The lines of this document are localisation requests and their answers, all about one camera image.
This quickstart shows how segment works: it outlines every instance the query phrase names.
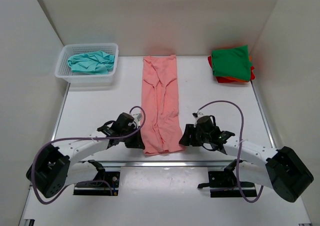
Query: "pink cloth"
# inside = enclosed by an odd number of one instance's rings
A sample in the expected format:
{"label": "pink cloth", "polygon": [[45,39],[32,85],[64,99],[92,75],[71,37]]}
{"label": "pink cloth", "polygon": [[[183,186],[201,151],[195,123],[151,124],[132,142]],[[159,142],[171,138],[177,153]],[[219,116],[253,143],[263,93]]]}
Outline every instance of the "pink cloth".
{"label": "pink cloth", "polygon": [[141,137],[144,153],[158,155],[184,150],[179,145],[182,131],[179,125],[177,59],[169,57],[143,58],[142,103],[145,124]]}

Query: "red cloth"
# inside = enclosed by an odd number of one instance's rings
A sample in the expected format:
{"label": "red cloth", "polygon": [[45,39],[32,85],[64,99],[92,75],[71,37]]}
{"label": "red cloth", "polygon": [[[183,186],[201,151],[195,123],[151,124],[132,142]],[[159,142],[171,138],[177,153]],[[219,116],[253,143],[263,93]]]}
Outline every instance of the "red cloth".
{"label": "red cloth", "polygon": [[[209,62],[209,65],[210,67],[212,68],[212,59],[211,59],[211,56],[208,57],[208,62]],[[252,70],[255,69],[255,67],[251,66],[251,78],[250,80],[254,80],[256,78],[256,76],[254,75],[254,73],[252,72]],[[230,78],[225,78],[225,77],[215,77],[216,80],[218,81],[218,83],[232,83],[232,82],[244,82],[242,80],[239,80],[239,79],[230,79]]]}

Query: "folded pink fabric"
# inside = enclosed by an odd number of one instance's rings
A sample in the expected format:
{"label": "folded pink fabric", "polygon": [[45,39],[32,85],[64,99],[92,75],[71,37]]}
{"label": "folded pink fabric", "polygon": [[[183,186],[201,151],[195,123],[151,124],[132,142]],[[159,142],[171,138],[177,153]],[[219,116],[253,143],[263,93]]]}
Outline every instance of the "folded pink fabric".
{"label": "folded pink fabric", "polygon": [[182,131],[179,125],[177,59],[169,57],[143,58],[142,103],[145,124],[141,137],[144,153],[157,155],[184,150],[179,145]]}

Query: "white table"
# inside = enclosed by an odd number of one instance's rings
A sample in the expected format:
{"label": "white table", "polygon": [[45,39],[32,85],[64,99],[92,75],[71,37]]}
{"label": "white table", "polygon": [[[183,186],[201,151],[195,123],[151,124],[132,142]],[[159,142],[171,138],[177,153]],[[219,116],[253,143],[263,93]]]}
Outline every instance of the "white table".
{"label": "white table", "polygon": [[[99,90],[71,85],[56,138],[85,137],[132,106],[141,105],[142,70],[142,57],[120,57],[113,85]],[[192,113],[198,108],[210,101],[228,100],[243,110],[243,138],[271,147],[250,83],[217,83],[206,56],[178,56],[177,71],[182,131],[186,124],[194,122]],[[221,130],[239,135],[240,114],[234,106],[217,103],[202,112],[214,115]],[[199,183],[208,181],[206,167],[165,167],[199,166],[208,161],[219,164],[219,161],[234,159],[219,152],[188,147],[183,152],[145,156],[140,149],[127,149],[119,144],[87,159],[140,166],[156,166],[156,162],[163,167],[122,167],[118,197],[73,196],[73,186],[70,186],[57,201],[42,206],[31,189],[23,218],[35,219],[35,226],[310,223],[300,198],[288,203],[268,188],[255,204],[248,204],[242,198],[210,198],[208,189],[197,190]]]}

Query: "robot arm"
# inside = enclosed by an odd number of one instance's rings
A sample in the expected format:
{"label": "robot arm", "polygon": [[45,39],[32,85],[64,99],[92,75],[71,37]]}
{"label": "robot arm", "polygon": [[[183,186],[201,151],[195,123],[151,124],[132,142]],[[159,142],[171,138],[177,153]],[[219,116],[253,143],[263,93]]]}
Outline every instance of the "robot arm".
{"label": "robot arm", "polygon": [[[116,121],[108,121],[89,135],[92,140],[76,140],[64,145],[48,145],[41,151],[35,163],[37,189],[46,197],[55,196],[65,186],[92,180],[100,180],[104,167],[95,160],[82,161],[88,156],[124,142],[127,148],[145,149],[138,131],[125,139],[96,140],[95,138],[129,135],[139,128],[141,114],[122,113]],[[26,177],[31,181],[31,168]]]}
{"label": "robot arm", "polygon": [[[240,139],[234,133],[220,131],[212,115],[207,116],[198,112],[193,116],[196,118],[196,123],[185,126],[184,134],[179,141],[181,145],[203,147],[204,143],[207,143],[212,148],[210,151],[237,157]],[[240,158],[242,159],[239,164],[241,181],[272,188],[288,202],[295,202],[314,180],[311,172],[289,147],[266,148],[243,141]],[[233,172],[233,177],[235,177],[235,167],[235,161],[227,167],[227,170]]]}

